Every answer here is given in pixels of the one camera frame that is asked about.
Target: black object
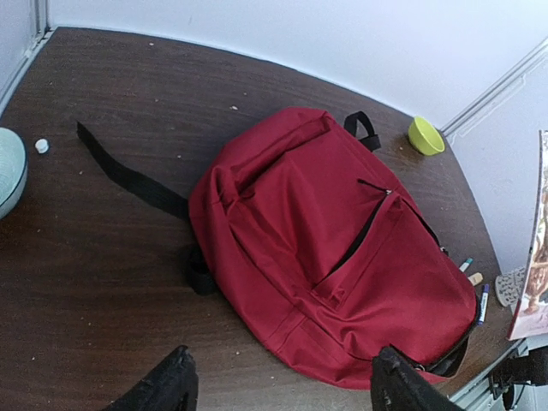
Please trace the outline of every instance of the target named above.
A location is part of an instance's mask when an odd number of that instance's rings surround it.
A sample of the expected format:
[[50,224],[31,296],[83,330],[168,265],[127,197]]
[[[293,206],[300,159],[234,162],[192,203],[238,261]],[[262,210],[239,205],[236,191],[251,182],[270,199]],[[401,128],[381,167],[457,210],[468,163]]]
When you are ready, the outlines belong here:
[[195,411],[197,402],[196,365],[180,346],[103,411]]
[[373,411],[462,411],[428,384],[392,347],[373,358]]
[[[78,137],[86,145],[87,150],[92,154],[101,170],[113,182],[136,195],[148,205],[190,223],[187,199],[151,177],[131,170],[116,161],[82,123],[78,122],[77,124]],[[198,295],[214,293],[217,290],[217,285],[207,268],[200,247],[193,245],[184,250],[182,258],[184,276],[194,292]]]
[[375,133],[369,117],[363,111],[357,111],[346,117],[344,119],[344,129],[356,137],[358,132],[358,122],[360,122],[367,131],[367,136],[359,139],[359,142],[363,144],[370,152],[378,150],[380,148],[380,140],[378,139],[378,135]]
[[511,385],[548,385],[548,347],[532,349],[523,357],[515,350],[489,374],[495,399]]
[[503,405],[504,409],[507,411],[512,411],[517,409],[517,406],[520,405],[521,398],[525,392],[526,385],[521,386],[520,394],[515,398],[515,387],[516,385],[511,385],[508,390],[503,393]]

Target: white bottle cap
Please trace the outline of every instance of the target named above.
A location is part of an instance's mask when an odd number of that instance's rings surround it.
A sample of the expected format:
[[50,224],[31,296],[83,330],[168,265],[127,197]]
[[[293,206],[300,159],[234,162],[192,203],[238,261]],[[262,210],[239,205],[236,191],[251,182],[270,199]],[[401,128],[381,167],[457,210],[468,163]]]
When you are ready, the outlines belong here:
[[34,144],[34,147],[36,147],[37,152],[44,154],[50,149],[50,144],[48,143],[48,140],[40,139]]

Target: dark wood surface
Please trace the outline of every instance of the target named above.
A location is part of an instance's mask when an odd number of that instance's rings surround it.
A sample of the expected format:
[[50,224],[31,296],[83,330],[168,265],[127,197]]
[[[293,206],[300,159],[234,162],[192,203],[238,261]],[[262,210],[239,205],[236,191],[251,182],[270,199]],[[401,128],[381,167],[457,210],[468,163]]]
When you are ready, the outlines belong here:
[[[202,410],[362,410],[369,393],[291,371],[249,333],[221,295],[185,286],[187,225],[111,183],[77,140],[86,124],[126,165],[188,194],[223,143],[289,105],[364,110],[378,152],[416,198],[451,257],[492,282],[498,265],[451,150],[425,158],[410,118],[276,64],[126,33],[58,29],[0,125],[25,141],[29,178],[0,221],[0,408],[94,410],[115,400],[175,346],[198,363]],[[38,138],[51,149],[39,156]],[[491,295],[455,393],[508,346],[510,322]]]

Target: white panel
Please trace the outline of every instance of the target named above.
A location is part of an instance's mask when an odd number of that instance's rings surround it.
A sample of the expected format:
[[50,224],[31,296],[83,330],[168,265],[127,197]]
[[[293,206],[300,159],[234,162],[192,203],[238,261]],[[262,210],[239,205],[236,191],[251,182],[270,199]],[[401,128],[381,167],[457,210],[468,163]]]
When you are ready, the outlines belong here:
[[542,334],[540,336],[529,337],[527,339],[527,346],[529,347],[529,349],[536,349],[536,348],[548,346],[548,334]]
[[538,66],[518,85],[453,145],[503,272],[524,266],[531,245],[539,130],[548,129],[548,66]]
[[438,127],[548,35],[529,0],[51,0],[53,26],[184,39],[281,63]]
[[25,60],[34,39],[31,0],[0,0],[0,99]]

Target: zipper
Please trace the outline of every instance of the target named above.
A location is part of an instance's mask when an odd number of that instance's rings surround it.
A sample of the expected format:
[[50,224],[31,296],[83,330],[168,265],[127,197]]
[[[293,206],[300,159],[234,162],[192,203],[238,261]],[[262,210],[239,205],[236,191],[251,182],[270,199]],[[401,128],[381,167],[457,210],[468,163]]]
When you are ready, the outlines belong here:
[[373,187],[373,188],[377,189],[378,191],[385,191],[385,192],[390,191],[390,192],[392,192],[391,190],[387,190],[386,188],[382,188],[382,187],[376,186],[375,184],[372,184],[370,182],[366,182],[365,180],[363,180],[361,178],[358,179],[358,183],[359,184],[364,184],[364,185],[369,186],[369,187]]
[[423,227],[425,228],[426,231],[428,231],[428,234],[430,234],[430,236],[434,239],[436,244],[438,244],[439,249],[442,252],[447,253],[447,250],[445,250],[445,247],[442,247],[442,245],[439,243],[438,236],[436,235],[436,233],[434,233],[434,230],[428,225],[425,219],[414,209],[412,205],[409,204],[407,200],[405,200],[403,197],[402,197],[402,200],[405,204],[408,205],[408,207],[411,209],[413,214],[419,219],[420,223],[422,223]]
[[346,263],[350,257],[352,257],[354,255],[354,253],[358,250],[358,248],[360,247],[361,243],[366,239],[366,236],[367,236],[367,233],[369,232],[369,230],[371,229],[371,226],[373,224],[373,221],[375,220],[375,217],[377,216],[378,214],[378,210],[380,210],[380,207],[381,205],[386,201],[386,199],[388,198],[388,196],[390,194],[392,194],[392,190],[386,190],[384,188],[378,188],[376,186],[373,186],[371,185],[372,187],[375,187],[379,190],[382,190],[384,191],[384,197],[382,200],[380,200],[377,205],[375,206],[375,208],[373,209],[371,215],[369,216],[369,218],[367,219],[366,223],[364,224],[364,226],[361,228],[360,232],[358,233],[358,235],[354,238],[354,240],[352,241],[352,243],[350,244],[350,247],[348,247],[348,250],[346,250],[346,252],[342,255],[341,259],[338,260],[338,262],[333,266],[333,268],[331,269],[331,271],[329,272],[329,274],[327,275],[330,276],[331,274],[333,274],[335,271],[337,271],[339,268],[341,268],[343,266],[344,263]]

